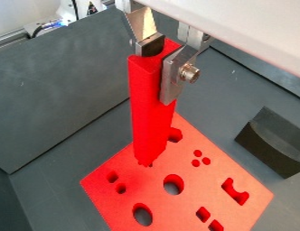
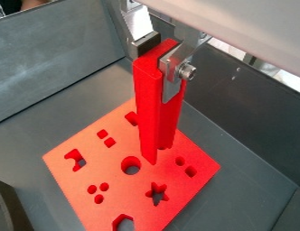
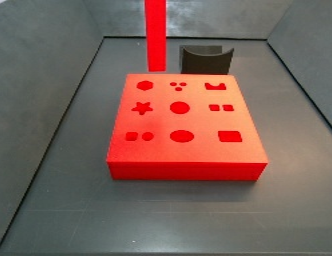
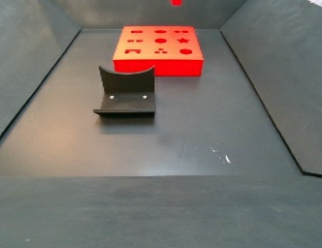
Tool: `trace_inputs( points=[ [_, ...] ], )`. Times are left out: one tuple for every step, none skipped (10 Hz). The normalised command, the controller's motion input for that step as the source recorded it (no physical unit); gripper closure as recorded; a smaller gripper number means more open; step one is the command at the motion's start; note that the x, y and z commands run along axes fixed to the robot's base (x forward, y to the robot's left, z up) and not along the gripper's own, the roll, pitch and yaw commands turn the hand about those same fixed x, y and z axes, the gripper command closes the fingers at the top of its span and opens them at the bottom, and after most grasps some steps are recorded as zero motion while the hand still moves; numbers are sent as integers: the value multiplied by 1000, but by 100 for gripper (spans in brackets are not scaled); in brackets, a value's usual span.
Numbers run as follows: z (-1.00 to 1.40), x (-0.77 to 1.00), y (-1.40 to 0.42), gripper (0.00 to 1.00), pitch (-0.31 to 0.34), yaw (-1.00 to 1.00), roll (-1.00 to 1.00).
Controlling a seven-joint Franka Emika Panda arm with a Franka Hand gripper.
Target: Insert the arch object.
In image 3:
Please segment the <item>long red stick gripper finger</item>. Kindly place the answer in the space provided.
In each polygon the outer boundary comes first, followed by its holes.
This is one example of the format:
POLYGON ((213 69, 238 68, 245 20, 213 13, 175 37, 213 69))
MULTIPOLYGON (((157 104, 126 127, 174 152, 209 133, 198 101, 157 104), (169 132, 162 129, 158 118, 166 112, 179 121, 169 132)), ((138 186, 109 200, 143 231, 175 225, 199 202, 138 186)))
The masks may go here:
POLYGON ((147 67, 166 70, 166 0, 145 0, 147 67))

